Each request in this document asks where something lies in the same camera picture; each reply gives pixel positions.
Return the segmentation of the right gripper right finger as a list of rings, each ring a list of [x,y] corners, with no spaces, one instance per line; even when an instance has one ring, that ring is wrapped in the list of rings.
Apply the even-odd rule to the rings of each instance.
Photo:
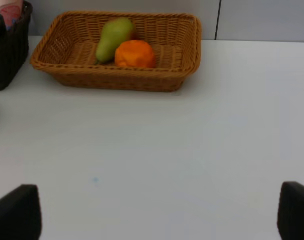
[[[296,181],[283,182],[277,227],[283,240],[304,240],[304,185]]]

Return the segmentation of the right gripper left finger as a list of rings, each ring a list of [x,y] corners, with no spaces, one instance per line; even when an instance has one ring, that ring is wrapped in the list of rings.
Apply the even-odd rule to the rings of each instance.
[[[42,215],[38,187],[22,184],[0,198],[0,240],[38,240]]]

